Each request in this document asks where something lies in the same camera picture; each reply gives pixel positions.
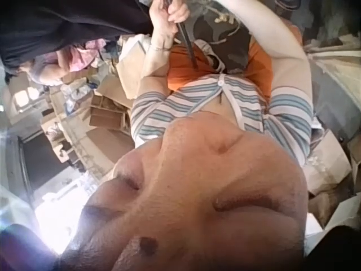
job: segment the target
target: skin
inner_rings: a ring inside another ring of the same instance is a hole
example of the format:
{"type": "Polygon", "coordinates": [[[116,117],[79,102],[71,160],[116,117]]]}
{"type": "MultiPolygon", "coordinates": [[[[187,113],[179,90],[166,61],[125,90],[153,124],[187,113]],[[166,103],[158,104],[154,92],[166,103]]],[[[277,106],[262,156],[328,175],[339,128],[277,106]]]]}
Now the skin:
{"type": "MultiPolygon", "coordinates": [[[[56,51],[58,56],[58,64],[48,64],[44,67],[40,74],[40,81],[45,85],[52,85],[54,82],[59,82],[62,77],[70,72],[69,62],[70,55],[67,49],[61,49],[56,51]]],[[[33,61],[23,63],[19,67],[20,72],[29,73],[33,66],[33,61]]]]}
{"type": "Polygon", "coordinates": [[[87,203],[68,268],[272,270],[302,259],[302,171],[273,140],[222,116],[174,121],[125,155],[114,177],[87,203]],[[156,244],[151,256],[142,238],[156,244]]]}

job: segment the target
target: cardboard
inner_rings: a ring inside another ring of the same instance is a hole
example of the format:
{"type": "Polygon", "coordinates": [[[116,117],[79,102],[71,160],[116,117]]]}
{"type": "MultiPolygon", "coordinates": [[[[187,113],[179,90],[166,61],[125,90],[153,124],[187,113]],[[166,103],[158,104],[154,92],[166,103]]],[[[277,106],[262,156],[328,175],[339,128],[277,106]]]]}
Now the cardboard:
{"type": "Polygon", "coordinates": [[[305,236],[321,233],[323,231],[316,217],[312,213],[307,214],[305,236]]]}
{"type": "Polygon", "coordinates": [[[361,227],[361,193],[338,205],[325,230],[331,230],[340,225],[361,227]]]}
{"type": "Polygon", "coordinates": [[[64,84],[70,84],[71,82],[81,79],[83,77],[86,77],[88,79],[91,79],[92,75],[95,75],[97,73],[98,69],[93,68],[92,66],[88,66],[85,69],[82,69],[78,72],[71,72],[67,75],[65,75],[61,80],[64,84]]]}
{"type": "Polygon", "coordinates": [[[137,97],[145,58],[146,52],[141,44],[136,42],[126,56],[117,64],[118,76],[127,99],[135,99],[137,97]]]}
{"type": "Polygon", "coordinates": [[[133,101],[127,98],[119,78],[114,75],[107,75],[96,93],[103,95],[127,108],[133,107],[133,101]]]}
{"type": "Polygon", "coordinates": [[[351,172],[347,156],[330,130],[312,151],[303,172],[314,195],[335,188],[351,172]]]}
{"type": "Polygon", "coordinates": [[[121,132],[96,128],[88,131],[86,135],[99,150],[113,163],[134,149],[134,142],[128,135],[121,132]]]}
{"type": "Polygon", "coordinates": [[[350,151],[352,177],[354,181],[355,192],[361,192],[361,135],[357,135],[347,145],[350,151]]]}

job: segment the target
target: person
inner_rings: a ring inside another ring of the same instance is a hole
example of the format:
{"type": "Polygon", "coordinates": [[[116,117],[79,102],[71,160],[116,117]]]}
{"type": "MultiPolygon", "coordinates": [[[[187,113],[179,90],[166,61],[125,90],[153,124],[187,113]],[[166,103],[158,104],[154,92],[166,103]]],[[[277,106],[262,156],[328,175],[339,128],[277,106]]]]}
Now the person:
{"type": "Polygon", "coordinates": [[[186,54],[179,60],[180,49],[171,48],[187,5],[173,0],[165,9],[154,0],[154,31],[131,112],[137,148],[85,205],[59,270],[293,270],[302,262],[309,63],[262,3],[218,2],[269,56],[269,101],[247,77],[217,74],[199,51],[198,71],[186,54]],[[179,62],[190,69],[176,77],[179,62]],[[167,84],[186,74],[201,77],[170,91],[167,84]]]}
{"type": "Polygon", "coordinates": [[[99,50],[104,46],[105,40],[103,39],[88,41],[84,47],[67,46],[23,63],[18,72],[26,72],[30,79],[38,84],[61,85],[62,77],[89,66],[99,56],[99,50]]]}
{"type": "Polygon", "coordinates": [[[122,34],[151,34],[138,0],[12,0],[0,10],[0,56],[8,72],[39,55],[122,34]]]}

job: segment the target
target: nose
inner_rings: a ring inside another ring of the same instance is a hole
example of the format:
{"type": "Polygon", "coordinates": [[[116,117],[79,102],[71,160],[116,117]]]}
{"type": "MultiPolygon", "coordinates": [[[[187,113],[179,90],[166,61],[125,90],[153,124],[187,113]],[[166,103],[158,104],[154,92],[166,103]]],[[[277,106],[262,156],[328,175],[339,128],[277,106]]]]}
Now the nose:
{"type": "Polygon", "coordinates": [[[241,136],[232,123],[213,114],[179,119],[167,128],[157,157],[147,157],[157,164],[151,180],[124,219],[130,234],[122,261],[165,270],[159,261],[166,263],[201,243],[207,217],[215,213],[212,196],[227,183],[224,153],[241,136]]]}

